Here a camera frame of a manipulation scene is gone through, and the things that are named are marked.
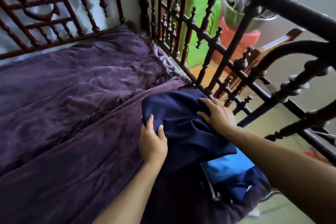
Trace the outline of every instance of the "bed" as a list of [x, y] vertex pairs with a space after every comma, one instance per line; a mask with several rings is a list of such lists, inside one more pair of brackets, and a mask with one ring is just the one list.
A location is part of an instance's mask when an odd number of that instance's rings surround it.
[[[99, 0], [107, 16], [105, 0]], [[141, 127], [141, 101], [154, 93], [198, 87], [203, 93], [219, 98], [228, 94], [225, 105], [237, 103], [235, 113], [247, 117], [244, 127], [259, 116], [299, 93], [314, 76], [336, 67], [333, 51], [336, 22], [290, 0], [253, 0], [250, 13], [242, 20], [235, 37], [226, 49], [219, 42], [221, 30], [211, 38], [206, 33], [209, 14], [215, 0], [208, 0], [201, 27], [185, 15], [186, 0], [139, 0], [141, 30], [124, 18], [120, 0], [115, 0], [121, 26], [100, 30], [90, 12], [88, 0], [81, 0], [92, 32], [83, 30], [69, 0], [0, 0], [0, 7], [16, 25], [15, 30], [0, 18], [0, 27], [18, 49], [0, 55], [5, 60], [65, 44], [78, 44], [47, 54], [33, 56], [0, 67], [0, 218], [4, 223], [91, 223], [132, 179], [141, 166], [138, 140]], [[32, 7], [52, 5], [49, 14], [41, 15]], [[297, 41], [281, 45], [267, 54], [246, 75], [240, 62], [230, 58], [259, 5], [324, 38], [326, 42]], [[59, 15], [64, 7], [67, 17]], [[39, 21], [24, 24], [17, 12]], [[171, 20], [177, 21], [176, 27]], [[69, 28], [74, 25], [75, 31]], [[190, 37], [181, 43], [183, 24], [187, 35], [194, 30], [199, 42], [208, 42], [209, 51], [203, 69], [195, 78], [185, 66]], [[51, 39], [45, 32], [51, 30]], [[39, 32], [39, 38], [32, 30]], [[170, 35], [170, 45], [165, 36]], [[184, 44], [180, 54], [179, 46]], [[215, 50], [223, 56], [209, 86], [202, 86], [207, 66]], [[317, 57], [305, 70], [282, 88], [268, 95], [255, 80], [277, 59], [292, 53]], [[170, 56], [187, 74], [177, 73], [167, 61]], [[220, 81], [225, 66], [242, 79], [236, 89]], [[214, 86], [219, 89], [213, 92]], [[255, 111], [238, 95], [250, 87], [265, 101]], [[332, 164], [333, 149], [307, 129], [336, 117], [336, 101], [321, 110], [309, 112], [267, 139], [275, 141], [299, 134]], [[265, 180], [251, 188], [241, 204], [213, 201], [193, 179], [195, 170], [187, 169], [159, 179], [153, 188], [142, 223], [236, 223], [244, 218], [269, 192]]]

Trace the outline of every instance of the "forearm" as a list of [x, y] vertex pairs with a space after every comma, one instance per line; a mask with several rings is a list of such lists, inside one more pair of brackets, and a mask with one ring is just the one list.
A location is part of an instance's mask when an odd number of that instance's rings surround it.
[[161, 166], [145, 163], [115, 200], [93, 224], [137, 224]]
[[317, 223], [335, 218], [336, 168], [242, 128], [222, 133], [294, 204]]

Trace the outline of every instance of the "wooden bed frame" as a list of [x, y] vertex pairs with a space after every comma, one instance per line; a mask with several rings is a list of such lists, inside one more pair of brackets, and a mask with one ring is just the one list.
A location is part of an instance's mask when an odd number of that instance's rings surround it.
[[[55, 46], [60, 46], [63, 44], [68, 44], [82, 39], [88, 39], [95, 37], [97, 35], [106, 33], [108, 30], [102, 30], [97, 27], [95, 20], [90, 12], [88, 0], [81, 0], [87, 16], [92, 25], [93, 33], [86, 34], [70, 5], [69, 0], [17, 0], [17, 4], [7, 4], [5, 0], [0, 0], [0, 7], [4, 12], [13, 20], [13, 22], [18, 26], [18, 28], [27, 36], [31, 42], [31, 46], [27, 46], [23, 41], [11, 31], [11, 29], [5, 24], [5, 22], [0, 19], [0, 27], [7, 32], [9, 37], [11, 37], [15, 43], [19, 46], [19, 50], [8, 52], [0, 55], [0, 59], [6, 59], [9, 57], [15, 57], [22, 54], [35, 52]], [[206, 15], [203, 18], [202, 24], [198, 27], [195, 24], [194, 16], [196, 13], [196, 8], [193, 9], [191, 18], [185, 15], [187, 0], [181, 0], [181, 6], [179, 6], [177, 0], [151, 0], [151, 12], [148, 14], [149, 2], [148, 0], [139, 0], [139, 5], [141, 8], [141, 28], [151, 35], [152, 40], [160, 45], [164, 51], [170, 55], [183, 69], [183, 71], [188, 75], [192, 83], [194, 83], [201, 91], [206, 95], [218, 98], [224, 93], [228, 95], [228, 99], [225, 101], [225, 105], [229, 105], [231, 102], [236, 102], [237, 107], [234, 113], [237, 114], [243, 111], [247, 114], [247, 117], [239, 122], [239, 126], [246, 126], [251, 123], [271, 108], [275, 107], [278, 103], [286, 103], [289, 96], [298, 95], [301, 89], [308, 88], [308, 82], [316, 76], [324, 76], [328, 73], [330, 67], [336, 69], [336, 58], [331, 55], [334, 52], [334, 43], [336, 41], [336, 21], [328, 18], [325, 15], [319, 14], [313, 10], [310, 10], [300, 4], [293, 2], [292, 0], [251, 0], [251, 4], [245, 10], [245, 16], [242, 19], [236, 34], [234, 35], [228, 48], [223, 47], [220, 44], [219, 36], [222, 29], [219, 27], [216, 36], [210, 37], [207, 33], [207, 27], [209, 23], [209, 16], [212, 12], [212, 6], [215, 4], [216, 0], [208, 0], [208, 7], [206, 9]], [[69, 18], [52, 20], [53, 14], [59, 14], [57, 3], [64, 3], [65, 7], [69, 12]], [[52, 4], [53, 10], [47, 15], [39, 15], [29, 11], [30, 7]], [[120, 0], [116, 0], [119, 20], [121, 24], [124, 23], [125, 18], [123, 16], [123, 11], [121, 7]], [[104, 0], [100, 0], [101, 8], [105, 12], [107, 17], [106, 7], [107, 3]], [[238, 43], [240, 42], [245, 30], [247, 29], [251, 20], [260, 13], [260, 6], [265, 6], [272, 11], [278, 13], [283, 18], [286, 18], [300, 27], [320, 36], [325, 39], [326, 42], [318, 41], [294, 41], [286, 44], [282, 44], [273, 50], [271, 50], [267, 55], [263, 57], [262, 60], [256, 66], [250, 68], [248, 62], [245, 58], [235, 60], [231, 62], [230, 58], [233, 55]], [[24, 25], [22, 21], [14, 13], [15, 10], [23, 10], [24, 14], [35, 20], [41, 22]], [[177, 21], [177, 28], [171, 25], [171, 19], [174, 18]], [[73, 36], [70, 32], [67, 23], [73, 22], [77, 28], [78, 36]], [[67, 38], [61, 37], [57, 31], [55, 25], [61, 24], [68, 34]], [[177, 58], [179, 53], [179, 47], [181, 44], [181, 34], [183, 24], [187, 26], [187, 35], [185, 38], [184, 49], [182, 52], [182, 58], [179, 60]], [[44, 32], [42, 27], [50, 27], [54, 34], [57, 36], [56, 41], [52, 41], [48, 35]], [[29, 30], [37, 29], [45, 39], [45, 43], [38, 42]], [[187, 50], [189, 42], [191, 39], [191, 34], [196, 31], [198, 37], [198, 44], [208, 43], [209, 50], [205, 57], [203, 68], [201, 69], [198, 78], [190, 73], [190, 71], [185, 66], [185, 61], [187, 57]], [[170, 36], [170, 45], [165, 41], [166, 35]], [[204, 78], [206, 69], [210, 64], [211, 57], [214, 51], [217, 50], [223, 55], [223, 59], [214, 74], [210, 84], [204, 88], [201, 83]], [[276, 60], [289, 54], [294, 53], [305, 53], [315, 56], [316, 60], [311, 60], [305, 63], [304, 71], [299, 75], [290, 76], [287, 83], [281, 85], [280, 90], [273, 93], [271, 96], [263, 91], [256, 83], [255, 80], [262, 77], [266, 73], [266, 69]], [[236, 77], [240, 78], [240, 82], [235, 86], [234, 90], [229, 87], [229, 81], [226, 80], [222, 82], [219, 78], [224, 71], [224, 68], [228, 66]], [[246, 75], [244, 72], [246, 68], [249, 68], [251, 73]], [[219, 84], [219, 89], [213, 92], [216, 84]], [[247, 103], [251, 99], [247, 98], [244, 100], [239, 99], [238, 95], [244, 87], [250, 87], [263, 101], [264, 103], [258, 107], [255, 111], [251, 111], [247, 107]], [[320, 110], [314, 112], [307, 112], [305, 117], [291, 125], [288, 125], [278, 132], [272, 135], [268, 135], [266, 138], [272, 141], [276, 139], [281, 139], [283, 137], [290, 136], [292, 134], [299, 134], [303, 137], [309, 144], [315, 147], [321, 154], [323, 154], [332, 164], [336, 164], [336, 154], [334, 150], [326, 145], [325, 142], [321, 141], [314, 134], [310, 133], [307, 129], [313, 125], [324, 125], [328, 120], [336, 117], [336, 100], [329, 105], [321, 108]]]

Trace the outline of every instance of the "wooden chair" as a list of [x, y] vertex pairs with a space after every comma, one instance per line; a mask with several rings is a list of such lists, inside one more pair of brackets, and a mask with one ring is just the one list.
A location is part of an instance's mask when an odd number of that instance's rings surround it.
[[[244, 69], [244, 72], [247, 75], [249, 75], [250, 72], [251, 72], [251, 67], [258, 65], [259, 62], [263, 59], [263, 57], [265, 57], [271, 50], [273, 50], [274, 48], [276, 48], [276, 47], [278, 47], [278, 46], [280, 46], [284, 43], [293, 41], [303, 31], [304, 31], [304, 29], [294, 28], [291, 31], [289, 31], [286, 35], [274, 40], [273, 42], [268, 43], [261, 48], [253, 49], [251, 51], [251, 55], [247, 58], [248, 66], [247, 66], [246, 69]], [[241, 82], [241, 79], [233, 71], [227, 76], [227, 78], [229, 76], [232, 77], [232, 81], [229, 83], [230, 89], [234, 90], [236, 88], [236, 86]]]

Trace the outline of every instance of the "hand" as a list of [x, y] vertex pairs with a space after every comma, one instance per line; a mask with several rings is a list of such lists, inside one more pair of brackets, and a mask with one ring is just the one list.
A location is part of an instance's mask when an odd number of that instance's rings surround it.
[[163, 131], [163, 125], [157, 129], [157, 135], [153, 129], [154, 116], [148, 118], [146, 127], [142, 125], [139, 148], [145, 163], [153, 163], [162, 167], [168, 152], [167, 138]]
[[218, 99], [200, 98], [199, 100], [209, 108], [211, 117], [204, 112], [197, 112], [196, 114], [201, 116], [217, 133], [225, 136], [226, 132], [237, 127], [232, 111], [224, 107]]

